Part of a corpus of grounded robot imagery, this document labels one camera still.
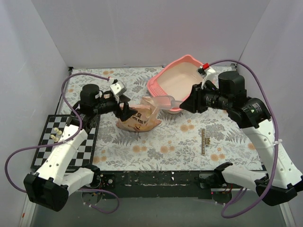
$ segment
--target table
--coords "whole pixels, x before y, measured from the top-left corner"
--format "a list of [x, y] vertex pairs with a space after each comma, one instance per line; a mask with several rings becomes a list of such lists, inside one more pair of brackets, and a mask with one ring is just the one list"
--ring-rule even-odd
[[[149, 96], [147, 81], [159, 73], [162, 67], [78, 69], [72, 73], [89, 72], [111, 76], [124, 82], [125, 93], [138, 104], [141, 97]], [[217, 76], [231, 67], [216, 66]], [[66, 98], [73, 105], [80, 98], [85, 84], [97, 84], [101, 90], [109, 90], [106, 81], [90, 76], [70, 79]], [[60, 114], [69, 114], [64, 103]], [[203, 114], [182, 111], [169, 114], [160, 111], [162, 123], [149, 132], [123, 131], [116, 127], [117, 119], [112, 113], [101, 116], [93, 164], [105, 171], [149, 171], [149, 170], [213, 170], [224, 162], [249, 169], [262, 170], [262, 164], [253, 144], [222, 110], [208, 109]], [[201, 129], [206, 129], [210, 145], [201, 155]]]

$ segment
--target brown paper bag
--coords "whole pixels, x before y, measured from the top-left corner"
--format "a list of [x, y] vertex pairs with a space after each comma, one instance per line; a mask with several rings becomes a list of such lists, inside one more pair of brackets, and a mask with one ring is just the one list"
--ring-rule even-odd
[[125, 122], [118, 119], [116, 126], [128, 131], [149, 131], [159, 125], [162, 121], [157, 119], [159, 109], [154, 106], [150, 97], [143, 97], [140, 105], [130, 105], [131, 108], [138, 111]]

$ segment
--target gray floor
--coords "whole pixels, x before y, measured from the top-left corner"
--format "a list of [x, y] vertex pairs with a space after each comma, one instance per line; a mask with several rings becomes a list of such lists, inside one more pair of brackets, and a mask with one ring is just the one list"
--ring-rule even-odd
[[[251, 204], [257, 195], [247, 192], [228, 213], [240, 211]], [[115, 200], [101, 200], [98, 206], [110, 210]], [[81, 192], [69, 198], [60, 212], [36, 206], [32, 227], [284, 227], [279, 206], [260, 203], [248, 213], [233, 219], [223, 219], [221, 205], [199, 201], [197, 198], [129, 198], [122, 199], [118, 211], [106, 215], [82, 203]]]

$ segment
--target pink plastic basin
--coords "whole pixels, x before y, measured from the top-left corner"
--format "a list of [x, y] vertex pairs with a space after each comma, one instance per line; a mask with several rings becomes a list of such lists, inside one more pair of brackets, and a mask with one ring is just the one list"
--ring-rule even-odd
[[[172, 62], [147, 82], [147, 89], [153, 97], [173, 96], [176, 100], [185, 100], [194, 84], [202, 82], [197, 69], [203, 65], [191, 55]], [[168, 112], [177, 114], [180, 108], [170, 109]]]

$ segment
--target gray wall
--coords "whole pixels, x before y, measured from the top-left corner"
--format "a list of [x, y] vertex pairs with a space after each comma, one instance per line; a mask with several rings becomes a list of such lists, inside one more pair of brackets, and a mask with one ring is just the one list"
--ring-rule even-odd
[[[30, 0], [0, 0], [1, 226], [18, 226], [25, 194], [9, 185], [4, 163], [14, 150], [36, 145], [53, 114], [67, 67]], [[21, 188], [34, 151], [16, 155], [9, 173]]]
[[32, 0], [68, 66], [239, 59], [269, 0]]
[[[290, 158], [303, 171], [303, 2], [271, 0], [250, 38], [241, 61], [253, 68], [276, 115], [280, 138]], [[244, 69], [251, 96], [260, 97]], [[290, 202], [297, 226], [303, 226], [303, 193]]]

